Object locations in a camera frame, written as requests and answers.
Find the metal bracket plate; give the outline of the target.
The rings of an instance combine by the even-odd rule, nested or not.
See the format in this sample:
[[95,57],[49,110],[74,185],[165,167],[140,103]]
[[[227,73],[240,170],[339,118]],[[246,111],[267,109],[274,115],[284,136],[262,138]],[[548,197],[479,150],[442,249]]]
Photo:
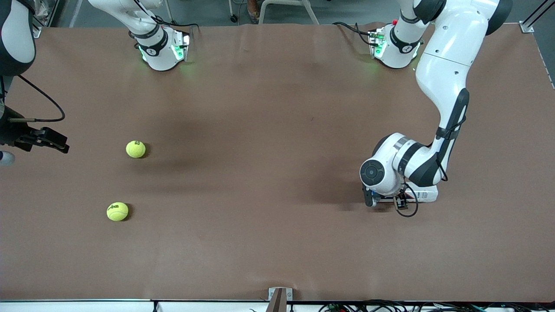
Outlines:
[[274,292],[276,292],[276,290],[282,289],[282,293],[285,296],[287,301],[293,301],[293,294],[294,294],[294,290],[293,288],[285,288],[285,287],[272,287],[268,289],[268,301],[271,300],[272,296],[274,295]]

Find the metal arm base bracket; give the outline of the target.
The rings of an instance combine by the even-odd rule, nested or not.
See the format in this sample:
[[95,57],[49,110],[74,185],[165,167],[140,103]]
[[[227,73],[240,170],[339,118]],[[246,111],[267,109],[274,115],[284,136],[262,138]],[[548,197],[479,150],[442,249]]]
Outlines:
[[172,51],[178,62],[186,60],[189,43],[190,43],[190,34],[188,32],[173,30]]
[[385,27],[377,28],[367,32],[369,39],[369,51],[373,59],[381,59],[387,47],[385,39]]

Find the yellow tennis ball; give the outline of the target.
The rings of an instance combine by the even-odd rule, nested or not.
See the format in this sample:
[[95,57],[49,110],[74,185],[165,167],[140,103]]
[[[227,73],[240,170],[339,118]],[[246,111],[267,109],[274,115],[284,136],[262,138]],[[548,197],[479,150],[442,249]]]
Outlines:
[[106,209],[106,215],[111,221],[123,221],[129,214],[129,207],[125,203],[117,202]]
[[131,158],[141,158],[146,154],[146,145],[138,140],[133,140],[126,145],[125,151]]

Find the white table edge rail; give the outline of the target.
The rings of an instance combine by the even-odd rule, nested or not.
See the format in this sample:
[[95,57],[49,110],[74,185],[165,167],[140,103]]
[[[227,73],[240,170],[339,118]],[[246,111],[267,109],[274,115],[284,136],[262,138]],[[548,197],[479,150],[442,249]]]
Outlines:
[[[67,299],[4,300],[0,312],[265,312],[267,300]],[[555,312],[551,302],[291,301],[287,312]]]

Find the white stool frame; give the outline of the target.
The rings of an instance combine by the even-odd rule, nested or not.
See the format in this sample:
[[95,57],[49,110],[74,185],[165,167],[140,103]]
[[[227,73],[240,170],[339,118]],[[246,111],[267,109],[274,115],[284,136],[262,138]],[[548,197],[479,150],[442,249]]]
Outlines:
[[262,0],[262,4],[260,6],[260,15],[258,19],[258,24],[264,23],[266,8],[270,4],[303,7],[307,11],[313,24],[319,24],[319,21],[312,9],[310,0]]

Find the white blue tennis ball can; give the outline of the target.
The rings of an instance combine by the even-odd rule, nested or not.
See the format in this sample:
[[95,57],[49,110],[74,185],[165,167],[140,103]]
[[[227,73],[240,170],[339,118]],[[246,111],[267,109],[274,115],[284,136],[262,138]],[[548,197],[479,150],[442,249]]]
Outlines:
[[[394,203],[394,197],[385,197],[371,190],[371,195],[377,203]],[[404,195],[400,197],[406,203],[432,203],[438,198],[438,188],[436,186],[417,186],[412,182],[408,182],[408,186],[404,186]]]

